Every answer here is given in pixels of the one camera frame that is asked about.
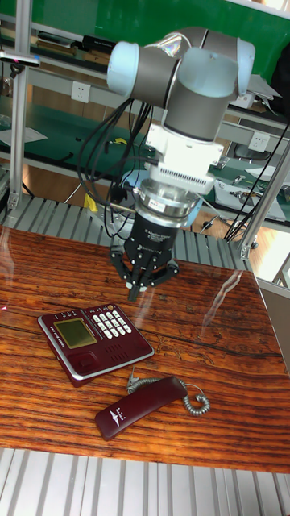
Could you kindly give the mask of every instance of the green workbench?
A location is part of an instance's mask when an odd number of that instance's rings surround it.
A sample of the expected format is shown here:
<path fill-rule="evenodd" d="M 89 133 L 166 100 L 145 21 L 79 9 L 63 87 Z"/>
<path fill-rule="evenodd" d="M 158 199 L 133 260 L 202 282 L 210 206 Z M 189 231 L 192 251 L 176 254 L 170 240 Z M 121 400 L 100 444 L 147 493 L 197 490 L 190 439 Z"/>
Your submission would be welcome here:
<path fill-rule="evenodd" d="M 12 99 L 1 97 L 0 113 L 11 116 L 11 112 Z M 42 135 L 47 136 L 47 138 L 25 144 L 24 157 L 77 173 L 77 157 L 81 146 L 86 137 L 97 125 L 98 122 L 92 119 L 85 119 L 75 114 L 28 103 L 26 127 L 35 129 Z M 129 136 L 130 133 L 127 129 L 116 127 L 110 134 L 110 141 L 114 141 L 116 138 L 128 140 Z M 97 141 L 97 137 L 93 137 L 91 142 L 86 146 L 81 160 L 81 167 L 85 166 L 85 162 L 89 157 L 94 143 Z M 139 144 L 142 139 L 143 136 L 139 135 L 136 139 L 136 143 Z M 116 161 L 120 160 L 124 152 L 124 146 L 124 144 L 108 144 L 108 152 L 101 155 L 98 169 L 101 171 L 106 170 Z M 9 155 L 10 147 L 0 141 L 0 152 Z M 131 170 L 133 165 L 134 160 L 130 160 L 126 163 L 123 168 L 124 172 Z"/>
<path fill-rule="evenodd" d="M 230 158 L 229 163 L 222 170 L 219 170 L 216 167 L 210 167 L 209 171 L 217 179 L 220 179 L 221 181 L 223 181 L 224 183 L 227 183 L 228 185 L 231 185 L 237 176 L 240 176 L 240 175 L 245 176 L 245 179 L 243 179 L 241 182 L 239 182 L 237 184 L 237 186 L 238 187 L 240 186 L 241 188 L 250 189 L 251 186 L 255 182 L 255 177 L 252 176 L 251 174 L 249 174 L 248 172 L 246 172 L 246 169 L 251 169 L 251 168 L 256 169 L 256 168 L 258 168 L 258 166 L 256 164 L 250 164 L 246 161 L 239 161 L 239 160 L 234 160 L 234 159 Z M 263 187 L 267 186 L 267 182 L 265 182 L 265 181 L 259 181 L 258 184 Z M 222 209 L 222 207 L 224 207 L 224 206 L 218 205 L 215 202 L 214 189 L 211 190 L 209 195 L 206 197 L 206 200 L 208 202 L 212 203 L 216 208 Z M 286 202 L 283 195 L 278 195 L 277 201 L 280 204 L 281 210 L 284 212 L 286 221 L 283 223 L 280 221 L 274 221 L 270 218 L 266 218 L 266 220 L 270 223 L 274 223 L 275 225 L 277 224 L 278 226 L 280 226 L 281 229 L 283 229 L 283 227 L 290 227 L 290 202 Z M 228 211 L 231 211 L 232 213 L 237 213 L 236 210 L 233 210 L 231 208 L 226 208 L 226 209 Z"/>

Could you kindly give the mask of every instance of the green wall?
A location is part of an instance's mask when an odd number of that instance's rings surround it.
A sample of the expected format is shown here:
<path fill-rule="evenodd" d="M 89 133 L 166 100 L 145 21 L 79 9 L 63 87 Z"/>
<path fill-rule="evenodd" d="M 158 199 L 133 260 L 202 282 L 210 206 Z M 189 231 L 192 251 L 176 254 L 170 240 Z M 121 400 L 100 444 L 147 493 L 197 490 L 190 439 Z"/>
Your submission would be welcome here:
<path fill-rule="evenodd" d="M 15 15 L 16 0 L 1 0 L 0 11 Z M 77 34 L 141 45 L 168 32 L 202 26 L 251 41 L 254 73 L 270 80 L 282 48 L 290 41 L 290 20 L 226 0 L 34 0 L 33 21 Z"/>

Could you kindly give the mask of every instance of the cable bundle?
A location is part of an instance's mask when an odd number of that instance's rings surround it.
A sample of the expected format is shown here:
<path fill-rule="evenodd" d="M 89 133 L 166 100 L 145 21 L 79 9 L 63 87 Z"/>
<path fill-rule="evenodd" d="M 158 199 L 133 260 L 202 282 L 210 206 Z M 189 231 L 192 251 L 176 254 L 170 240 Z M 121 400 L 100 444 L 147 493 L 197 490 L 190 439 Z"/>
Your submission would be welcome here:
<path fill-rule="evenodd" d="M 119 233 L 120 233 L 121 229 L 125 226 L 126 221 L 129 218 L 129 216 L 130 216 L 130 213 L 129 213 L 125 217 L 125 220 L 124 220 L 124 223 L 122 224 L 122 227 L 120 227 L 120 229 L 116 233 L 114 233 L 113 235 L 111 235 L 109 233 L 108 228 L 107 228 L 107 220 L 106 220 L 106 216 L 107 216 L 106 209 L 107 209 L 107 207 L 110 208 L 110 217 L 111 217 L 112 222 L 114 221 L 114 213 L 120 213 L 120 212 L 116 212 L 110 206 L 110 195 L 111 195 L 112 189 L 114 187 L 119 187 L 119 186 L 123 187 L 124 186 L 126 179 L 130 176 L 130 174 L 134 170 L 135 162 L 136 161 L 138 161 L 139 171 L 140 171 L 140 162 L 141 161 L 147 161 L 147 162 L 153 163 L 153 164 L 157 163 L 156 160 L 154 160 L 154 159 L 152 159 L 150 157 L 142 157 L 142 156 L 140 156 L 140 149 L 141 149 L 141 146 L 143 145 L 145 139 L 147 138 L 148 131 L 147 131 L 146 135 L 143 137 L 141 143 L 138 146 L 138 154 L 136 155 L 136 153 L 135 153 L 135 145 L 136 145 L 135 139 L 136 139 L 137 135 L 139 134 L 139 132 L 141 131 L 141 129 L 143 127 L 143 124 L 147 120 L 147 118 L 148 118 L 150 113 L 151 113 L 151 120 L 152 120 L 153 107 L 150 106 L 149 104 L 146 104 L 145 102 L 142 102 L 140 110 L 139 110 L 139 113 L 138 113 L 138 115 L 136 117 L 134 126 L 132 126 L 132 123 L 131 123 L 131 110 L 132 110 L 133 102 L 134 102 L 134 99 L 132 99 L 132 98 L 127 99 L 123 104 L 121 104 L 121 106 L 119 106 L 117 109 L 115 109 L 103 122 L 101 122 L 96 127 L 96 129 L 94 129 L 88 135 L 88 137 L 85 139 L 84 143 L 81 146 L 81 150 L 79 152 L 78 160 L 77 160 L 77 175 L 79 177 L 80 183 L 83 186 L 85 192 L 95 202 L 97 202 L 98 204 L 101 204 L 101 205 L 103 205 L 105 207 L 105 210 L 104 210 L 104 224 L 105 224 L 105 229 L 106 229 L 107 235 L 109 237 L 113 237 L 113 236 L 116 236 L 116 235 L 120 236 Z M 117 161 L 115 164 L 113 164 L 112 166 L 107 168 L 105 171 L 100 171 L 100 170 L 97 169 L 98 161 L 100 160 L 101 155 L 102 155 L 102 153 L 105 150 L 106 143 L 108 141 L 110 141 L 110 136 L 111 136 L 113 130 L 115 129 L 115 126 L 117 125 L 118 120 L 121 118 L 121 116 L 123 115 L 123 113 L 125 112 L 125 110 L 128 107 L 130 107 L 130 109 L 129 109 L 130 138 L 129 138 L 129 140 L 127 142 L 127 145 L 126 145 L 126 147 L 124 149 L 124 153 L 122 154 L 122 158 L 119 161 Z M 92 150 L 91 150 L 91 152 L 89 154 L 89 157 L 88 157 L 88 159 L 87 159 L 87 161 L 85 163 L 85 167 L 82 168 L 81 167 L 81 158 L 83 156 L 84 150 L 85 150 L 86 146 L 88 145 L 88 143 L 95 136 L 97 136 L 97 141 L 93 145 L 93 148 L 92 148 Z M 132 170 L 126 175 L 125 179 L 123 179 L 124 165 L 126 164 L 126 162 L 128 160 L 134 160 L 134 164 L 133 164 Z M 96 187 L 95 187 L 95 183 L 97 181 L 100 181 L 104 177 L 108 177 L 108 175 L 110 175 L 110 173 L 112 173 L 115 169 L 118 169 L 118 174 L 116 174 L 111 179 L 108 194 L 106 196 L 106 199 L 103 199 L 102 196 L 97 192 Z M 92 191 L 85 184 L 85 181 L 83 179 L 82 174 L 84 174 L 85 179 L 90 182 Z"/>
<path fill-rule="evenodd" d="M 248 199 L 251 197 L 251 194 L 252 192 L 254 191 L 254 188 L 256 187 L 260 177 L 262 177 L 263 173 L 265 172 L 266 170 L 266 167 L 269 165 L 270 161 L 271 161 L 271 158 L 274 156 L 277 148 L 279 147 L 284 135 L 285 135 L 285 132 L 287 131 L 289 127 L 289 124 L 284 128 L 284 131 L 281 135 L 281 137 L 279 138 L 279 141 L 277 143 L 277 145 L 275 146 L 275 149 L 273 151 L 273 153 L 270 155 L 270 157 L 268 158 L 267 160 L 267 163 L 264 165 L 263 167 L 263 170 L 262 172 L 259 174 L 259 176 L 256 178 L 254 184 L 252 185 L 251 187 L 251 190 L 247 196 L 247 198 L 245 199 L 244 203 L 242 204 L 242 207 L 240 209 L 240 211 L 237 213 L 236 215 L 236 218 L 234 219 L 232 225 L 230 226 L 230 228 L 228 229 L 228 231 L 226 232 L 226 235 L 225 235 L 225 240 L 227 240 L 227 242 L 230 242 L 230 240 L 233 240 L 234 238 L 236 238 L 236 236 L 239 236 L 239 232 L 243 229 L 243 227 L 245 226 L 245 224 L 247 223 L 247 221 L 249 220 L 249 218 L 251 218 L 254 214 L 254 212 L 257 210 L 258 206 L 259 206 L 259 203 L 261 201 L 261 199 L 259 199 L 259 201 L 257 202 L 257 204 L 251 209 L 251 211 L 249 211 L 249 213 L 247 213 L 245 215 L 245 217 L 238 223 L 236 224 L 236 222 L 238 221 L 238 217 L 243 214 L 243 209 L 245 207 L 245 205 L 247 204 L 248 202 Z"/>

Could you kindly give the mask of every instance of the yellow object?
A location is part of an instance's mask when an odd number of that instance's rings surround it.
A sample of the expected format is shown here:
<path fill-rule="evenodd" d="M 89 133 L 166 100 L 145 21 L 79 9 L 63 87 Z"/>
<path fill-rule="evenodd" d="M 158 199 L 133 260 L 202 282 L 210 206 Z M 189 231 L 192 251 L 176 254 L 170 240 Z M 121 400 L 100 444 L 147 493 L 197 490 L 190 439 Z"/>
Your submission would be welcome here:
<path fill-rule="evenodd" d="M 97 212 L 96 202 L 87 193 L 85 194 L 84 208 L 89 208 L 94 213 Z"/>
<path fill-rule="evenodd" d="M 113 144 L 125 144 L 126 145 L 126 140 L 123 138 L 115 138 Z"/>

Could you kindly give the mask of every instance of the robotic arm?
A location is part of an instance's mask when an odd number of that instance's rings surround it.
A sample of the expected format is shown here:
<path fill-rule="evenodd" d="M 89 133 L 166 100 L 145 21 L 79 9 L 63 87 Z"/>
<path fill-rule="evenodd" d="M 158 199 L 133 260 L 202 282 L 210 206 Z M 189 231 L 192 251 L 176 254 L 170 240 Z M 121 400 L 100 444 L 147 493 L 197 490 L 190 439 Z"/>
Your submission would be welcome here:
<path fill-rule="evenodd" d="M 245 94 L 254 63 L 252 44 L 201 27 L 166 35 L 142 48 L 118 43 L 111 55 L 107 83 L 124 97 L 165 109 L 161 126 L 152 124 L 147 145 L 156 164 L 144 179 L 125 251 L 112 246 L 110 257 L 134 301 L 148 285 L 156 286 L 179 272 L 172 247 L 206 195 L 222 147 L 214 142 L 228 102 Z"/>

